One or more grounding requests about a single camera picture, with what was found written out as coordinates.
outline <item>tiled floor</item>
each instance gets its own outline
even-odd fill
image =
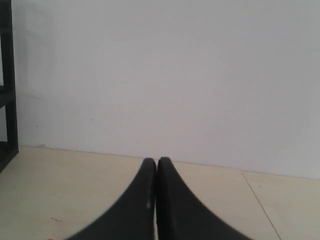
[[[117,200],[141,162],[21,147],[0,174],[0,239],[65,239]],[[249,237],[320,239],[320,181],[174,164],[209,209]]]

